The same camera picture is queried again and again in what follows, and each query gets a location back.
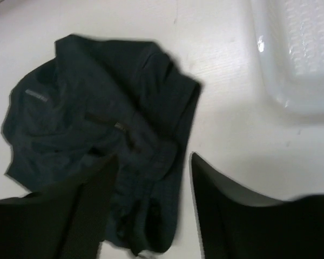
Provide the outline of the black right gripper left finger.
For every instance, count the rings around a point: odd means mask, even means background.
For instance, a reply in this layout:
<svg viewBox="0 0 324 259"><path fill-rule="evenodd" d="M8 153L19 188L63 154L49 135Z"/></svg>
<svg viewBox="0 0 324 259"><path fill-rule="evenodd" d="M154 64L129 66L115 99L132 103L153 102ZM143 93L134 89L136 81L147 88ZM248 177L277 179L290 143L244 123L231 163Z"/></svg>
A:
<svg viewBox="0 0 324 259"><path fill-rule="evenodd" d="M118 173L115 156L24 197L0 200L0 258L97 258Z"/></svg>

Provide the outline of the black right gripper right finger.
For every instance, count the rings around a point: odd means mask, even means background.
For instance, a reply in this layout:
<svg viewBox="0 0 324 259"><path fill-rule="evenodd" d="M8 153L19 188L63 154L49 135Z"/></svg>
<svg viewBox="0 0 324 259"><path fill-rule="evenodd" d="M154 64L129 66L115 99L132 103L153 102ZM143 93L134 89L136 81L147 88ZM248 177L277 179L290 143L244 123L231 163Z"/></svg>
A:
<svg viewBox="0 0 324 259"><path fill-rule="evenodd" d="M204 258L324 258L324 194L277 200L197 153L191 170Z"/></svg>

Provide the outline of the dark navy shorts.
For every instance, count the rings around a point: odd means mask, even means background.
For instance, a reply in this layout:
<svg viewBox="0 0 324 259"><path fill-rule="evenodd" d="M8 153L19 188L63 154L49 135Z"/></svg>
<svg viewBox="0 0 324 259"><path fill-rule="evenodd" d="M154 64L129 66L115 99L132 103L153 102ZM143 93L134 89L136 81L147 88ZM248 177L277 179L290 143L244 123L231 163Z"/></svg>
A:
<svg viewBox="0 0 324 259"><path fill-rule="evenodd" d="M66 36L11 91L6 174L36 191L115 155L104 239L135 255L165 253L200 92L154 42Z"/></svg>

